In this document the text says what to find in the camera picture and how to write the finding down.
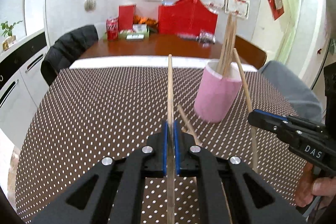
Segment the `person's right hand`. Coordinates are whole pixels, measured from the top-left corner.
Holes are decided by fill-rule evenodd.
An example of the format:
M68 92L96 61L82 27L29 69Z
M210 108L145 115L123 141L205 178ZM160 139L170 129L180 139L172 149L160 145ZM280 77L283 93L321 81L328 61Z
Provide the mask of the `person's right hand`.
M314 196L321 196L320 208L330 205L336 193L336 180L329 177L314 178L313 165L307 162L302 176L295 190L294 201L297 206L305 207L310 204Z

